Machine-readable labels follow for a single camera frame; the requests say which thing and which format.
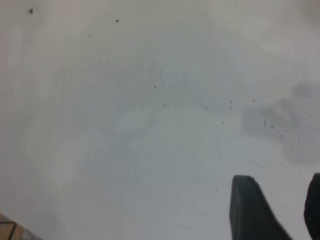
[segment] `black plastic piece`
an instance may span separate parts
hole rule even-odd
[[[229,217],[233,240],[291,240],[251,176],[233,177]]]
[[[320,173],[313,175],[304,205],[304,222],[313,240],[320,239]]]

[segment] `stain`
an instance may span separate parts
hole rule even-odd
[[[276,142],[286,161],[300,165],[318,165],[320,115],[312,113],[320,112],[319,102],[320,84],[297,84],[291,93],[272,105],[250,106],[245,109],[242,128],[254,138]]]
[[[253,166],[255,166],[255,167],[257,167],[257,168],[259,168],[259,169],[262,169],[262,170],[266,170],[266,168],[264,167],[264,166],[261,166],[260,164],[258,164],[258,163],[255,163],[255,162],[250,162]]]
[[[188,227],[188,226],[185,226],[185,225],[181,225],[181,224],[177,224],[177,223],[172,223],[173,226],[179,228],[179,229],[183,229],[183,230],[187,230],[187,231],[190,231],[191,228]]]

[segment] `white table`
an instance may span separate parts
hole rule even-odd
[[[45,240],[230,240],[245,174],[308,239],[317,2],[1,1],[0,212]]]

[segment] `wooden floor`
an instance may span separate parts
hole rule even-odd
[[[0,240],[38,240],[22,226],[0,214]]]

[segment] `white surface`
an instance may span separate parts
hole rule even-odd
[[[229,240],[232,177],[246,174],[308,239],[319,12],[316,0],[1,1],[0,212],[45,240]]]

